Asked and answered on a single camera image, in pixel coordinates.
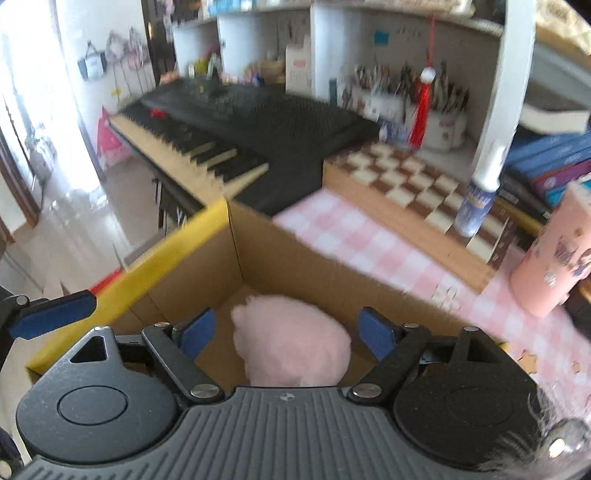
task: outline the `spray bottle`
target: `spray bottle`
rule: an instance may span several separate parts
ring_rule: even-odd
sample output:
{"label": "spray bottle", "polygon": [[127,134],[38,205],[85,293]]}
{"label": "spray bottle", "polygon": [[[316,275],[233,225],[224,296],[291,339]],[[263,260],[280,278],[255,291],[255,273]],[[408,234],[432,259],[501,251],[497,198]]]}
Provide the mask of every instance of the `spray bottle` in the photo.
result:
{"label": "spray bottle", "polygon": [[455,229],[461,236],[473,237],[491,211],[496,191],[500,188],[499,176],[505,162],[506,146],[494,141],[488,158],[477,166],[468,185],[468,193],[457,213]]}

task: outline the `chessboard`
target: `chessboard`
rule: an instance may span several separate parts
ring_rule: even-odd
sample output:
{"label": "chessboard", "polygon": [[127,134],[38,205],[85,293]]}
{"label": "chessboard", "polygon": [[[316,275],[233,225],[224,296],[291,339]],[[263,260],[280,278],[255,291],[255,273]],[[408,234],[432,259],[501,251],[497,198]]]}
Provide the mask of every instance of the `chessboard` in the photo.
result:
{"label": "chessboard", "polygon": [[499,270],[516,225],[495,205],[478,233],[453,227],[467,188],[411,152],[374,143],[324,163],[324,187],[365,211],[482,292]]}

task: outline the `blue book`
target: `blue book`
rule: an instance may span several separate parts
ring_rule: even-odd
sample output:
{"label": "blue book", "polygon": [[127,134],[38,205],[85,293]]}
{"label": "blue book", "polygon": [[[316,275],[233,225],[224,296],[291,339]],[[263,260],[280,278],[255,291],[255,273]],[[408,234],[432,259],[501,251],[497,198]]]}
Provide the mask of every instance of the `blue book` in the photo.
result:
{"label": "blue book", "polygon": [[540,165],[537,168],[532,168],[527,172],[524,172],[524,175],[529,179],[535,179],[544,173],[559,170],[569,165],[576,165],[577,163],[581,163],[582,161],[588,160],[590,158],[591,147],[585,148],[584,150],[581,150],[577,153],[573,153],[572,155],[568,155],[567,157],[558,158],[550,163]]}
{"label": "blue book", "polygon": [[[581,182],[581,184],[587,188],[588,190],[591,190],[591,179],[588,179],[589,176],[585,176],[582,179],[580,179],[579,181]],[[545,193],[545,197],[546,200],[548,200],[548,204],[552,207],[557,206],[561,199],[562,199],[562,195],[564,195],[564,191],[566,190],[566,187],[568,185],[562,185],[561,187],[556,187],[555,189],[551,189],[548,190]]]}
{"label": "blue book", "polygon": [[513,143],[507,154],[507,165],[512,165],[517,160],[531,157],[545,150],[557,147],[572,140],[577,140],[587,134],[563,134],[563,135],[540,135],[527,130],[523,127],[517,127],[517,132],[513,138]]}
{"label": "blue book", "polygon": [[538,153],[537,155],[532,155],[530,157],[517,160],[513,162],[511,166],[516,170],[527,174],[530,170],[553,163],[559,158],[568,157],[589,147],[591,147],[591,133],[582,135],[576,140],[571,140],[570,142],[559,145],[558,147],[545,150],[541,153]]}

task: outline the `cardboard box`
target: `cardboard box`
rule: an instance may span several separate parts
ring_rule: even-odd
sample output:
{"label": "cardboard box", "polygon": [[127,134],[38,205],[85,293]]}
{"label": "cardboard box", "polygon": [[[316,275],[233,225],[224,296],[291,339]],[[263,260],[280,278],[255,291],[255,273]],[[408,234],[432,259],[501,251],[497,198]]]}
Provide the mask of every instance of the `cardboard box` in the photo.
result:
{"label": "cardboard box", "polygon": [[312,95],[312,50],[310,37],[303,47],[288,45],[285,49],[285,91]]}
{"label": "cardboard box", "polygon": [[[364,306],[395,323],[420,323],[439,335],[456,335],[464,325],[435,306],[321,256],[253,210],[220,201],[140,258],[99,296],[91,317],[58,330],[29,367],[42,373],[97,325],[111,325],[118,334],[139,333],[155,322],[176,324],[212,307],[215,337],[197,364],[229,393],[246,384],[230,311],[258,293],[304,300],[347,328],[353,354],[342,385],[353,384],[375,363],[356,329]],[[18,400],[13,398],[7,413],[13,421]]]}

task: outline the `pink fluffy ball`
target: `pink fluffy ball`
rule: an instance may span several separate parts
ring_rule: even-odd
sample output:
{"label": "pink fluffy ball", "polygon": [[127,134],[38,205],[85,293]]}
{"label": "pink fluffy ball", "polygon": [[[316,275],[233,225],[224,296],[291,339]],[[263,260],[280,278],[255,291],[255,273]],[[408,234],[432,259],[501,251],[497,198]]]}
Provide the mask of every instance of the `pink fluffy ball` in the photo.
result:
{"label": "pink fluffy ball", "polygon": [[283,296],[247,299],[232,310],[234,345],[256,387],[323,387],[343,378],[351,338],[334,318]]}

